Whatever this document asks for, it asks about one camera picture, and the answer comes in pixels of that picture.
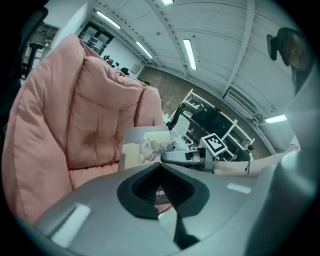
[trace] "ceiling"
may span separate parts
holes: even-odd
[[[165,5],[162,0],[97,0],[92,19],[103,22],[97,10],[121,25],[114,29],[103,23],[147,65],[186,79],[220,99],[235,89],[263,118],[282,115],[294,96],[291,70],[280,57],[270,59],[266,35],[275,36],[281,27],[297,27],[272,1],[175,0]],[[183,39],[191,40],[197,70],[190,67]],[[288,147],[292,131],[280,141],[275,138],[287,129],[261,127],[272,145],[282,150]]]

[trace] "pink cushion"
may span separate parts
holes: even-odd
[[[158,91],[68,36],[30,73],[11,109],[2,155],[9,208],[35,223],[83,183],[118,170],[128,127],[155,125],[164,125]]]

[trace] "ceiling light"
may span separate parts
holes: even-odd
[[[165,5],[170,5],[174,2],[174,0],[162,0]]]
[[[278,115],[275,117],[267,118],[264,121],[266,121],[268,124],[272,124],[272,123],[282,122],[282,121],[286,121],[286,120],[287,120],[287,118],[283,114],[283,115]]]
[[[135,42],[138,46],[140,46],[140,48],[146,53],[146,55],[149,56],[150,59],[152,59],[152,56],[150,55],[149,52],[147,52],[147,50],[141,45],[141,43],[139,42]]]
[[[98,14],[100,17],[104,18],[107,22],[111,23],[112,25],[114,25],[118,30],[121,29],[121,26],[116,23],[115,21],[113,21],[112,19],[110,19],[109,17],[107,17],[105,14],[103,14],[101,11],[97,11],[96,14]]]
[[[197,70],[194,53],[192,51],[191,41],[189,39],[184,39],[183,43],[186,49],[186,53],[188,54],[188,57],[189,57],[191,68],[193,70]]]

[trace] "brick wall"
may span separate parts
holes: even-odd
[[[195,94],[199,95],[201,98],[220,109],[230,119],[237,119],[238,126],[241,127],[241,129],[243,129],[243,131],[248,134],[250,138],[255,138],[255,141],[253,142],[254,151],[252,153],[254,159],[261,159],[270,156],[266,145],[259,138],[255,130],[253,130],[252,127],[242,118],[242,116],[238,115],[222,100],[214,97],[207,91],[172,74],[148,66],[144,67],[138,78],[142,81],[148,81],[150,86],[158,89],[162,98],[162,110],[165,113],[168,113],[169,116],[174,113],[190,90],[193,89]]]

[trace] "pink chair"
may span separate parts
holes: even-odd
[[[118,171],[128,127],[163,125],[155,88],[68,36],[30,73],[10,112],[2,155],[10,210],[34,224],[85,182]]]

